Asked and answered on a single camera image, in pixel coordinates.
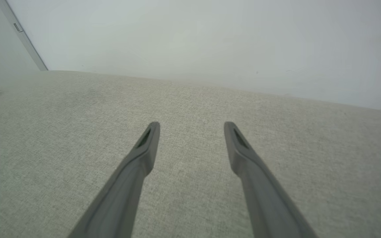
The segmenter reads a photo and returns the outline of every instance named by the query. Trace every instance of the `gray fabric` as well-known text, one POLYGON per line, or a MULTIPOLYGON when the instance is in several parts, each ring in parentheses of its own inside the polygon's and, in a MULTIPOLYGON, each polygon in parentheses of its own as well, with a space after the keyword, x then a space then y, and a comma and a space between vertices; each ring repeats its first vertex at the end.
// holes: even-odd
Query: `gray fabric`
POLYGON ((83 72, 0 92, 0 237, 66 237, 151 121, 133 237, 251 237, 233 121, 320 237, 381 237, 381 111, 83 72))

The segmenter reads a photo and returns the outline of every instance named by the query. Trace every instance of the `beige textured fabric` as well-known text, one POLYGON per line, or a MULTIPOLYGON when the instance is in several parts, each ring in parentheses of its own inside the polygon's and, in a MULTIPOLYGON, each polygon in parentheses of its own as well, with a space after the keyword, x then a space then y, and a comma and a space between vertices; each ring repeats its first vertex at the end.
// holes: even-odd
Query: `beige textured fabric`
POLYGON ((0 237, 66 237, 151 121, 133 237, 252 237, 233 121, 320 237, 381 237, 381 111, 83 72, 0 92, 0 237))

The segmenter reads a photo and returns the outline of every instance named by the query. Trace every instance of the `gray carpet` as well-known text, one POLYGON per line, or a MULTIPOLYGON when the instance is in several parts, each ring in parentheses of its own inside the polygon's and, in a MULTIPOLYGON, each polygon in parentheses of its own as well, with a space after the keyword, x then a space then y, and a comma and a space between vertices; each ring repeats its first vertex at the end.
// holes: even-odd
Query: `gray carpet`
POLYGON ((0 92, 0 237, 66 237, 151 121, 133 237, 252 237, 233 121, 320 237, 381 237, 381 111, 83 72, 0 92))

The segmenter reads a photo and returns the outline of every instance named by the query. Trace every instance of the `fabric surface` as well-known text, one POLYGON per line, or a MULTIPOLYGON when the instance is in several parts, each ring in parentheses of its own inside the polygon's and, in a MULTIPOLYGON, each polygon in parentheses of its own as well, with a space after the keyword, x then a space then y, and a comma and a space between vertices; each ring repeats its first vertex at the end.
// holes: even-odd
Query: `fabric surface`
POLYGON ((319 237, 381 237, 380 110, 66 71, 0 92, 0 237, 66 237, 152 121, 133 237, 253 236, 225 121, 319 237))

